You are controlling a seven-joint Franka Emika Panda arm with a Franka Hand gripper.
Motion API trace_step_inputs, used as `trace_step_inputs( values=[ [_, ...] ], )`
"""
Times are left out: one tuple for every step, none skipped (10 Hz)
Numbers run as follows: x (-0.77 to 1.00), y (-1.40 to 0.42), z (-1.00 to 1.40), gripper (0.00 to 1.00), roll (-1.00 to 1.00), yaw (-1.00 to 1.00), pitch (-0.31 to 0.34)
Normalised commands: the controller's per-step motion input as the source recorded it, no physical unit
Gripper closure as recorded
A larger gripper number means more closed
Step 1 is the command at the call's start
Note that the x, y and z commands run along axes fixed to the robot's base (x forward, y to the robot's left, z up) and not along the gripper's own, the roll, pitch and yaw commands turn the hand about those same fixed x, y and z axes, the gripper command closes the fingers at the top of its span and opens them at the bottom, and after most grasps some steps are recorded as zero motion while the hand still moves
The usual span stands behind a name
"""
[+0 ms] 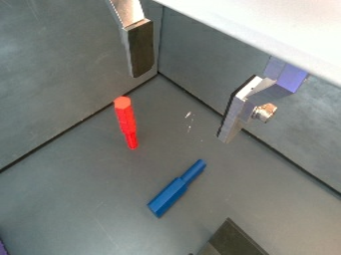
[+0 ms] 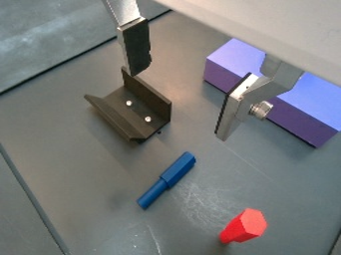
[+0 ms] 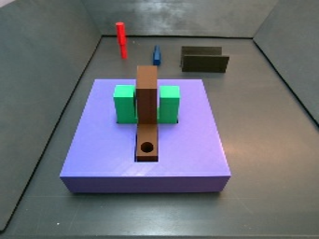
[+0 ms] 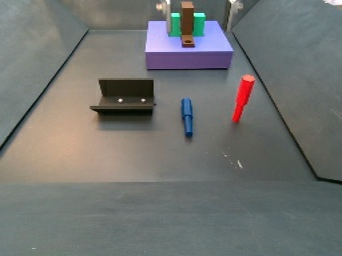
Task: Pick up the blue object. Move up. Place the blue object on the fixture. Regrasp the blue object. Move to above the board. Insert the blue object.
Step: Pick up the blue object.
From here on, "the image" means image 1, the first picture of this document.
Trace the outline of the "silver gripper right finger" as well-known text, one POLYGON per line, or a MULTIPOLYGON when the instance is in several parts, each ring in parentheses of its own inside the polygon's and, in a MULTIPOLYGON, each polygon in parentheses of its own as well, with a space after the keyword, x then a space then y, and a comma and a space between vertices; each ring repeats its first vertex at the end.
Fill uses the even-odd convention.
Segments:
POLYGON ((253 120, 268 123, 277 112, 273 101, 293 95, 307 78, 307 71, 271 57, 263 76, 253 75, 231 95, 218 139, 229 143, 253 120))

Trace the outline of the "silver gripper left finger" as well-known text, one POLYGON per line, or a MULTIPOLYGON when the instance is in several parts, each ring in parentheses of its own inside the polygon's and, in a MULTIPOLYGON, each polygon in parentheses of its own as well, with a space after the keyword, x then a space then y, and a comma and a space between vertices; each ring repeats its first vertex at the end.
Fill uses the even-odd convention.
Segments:
POLYGON ((106 0, 122 29, 130 73, 134 78, 154 66, 154 22, 146 18, 141 0, 106 0))

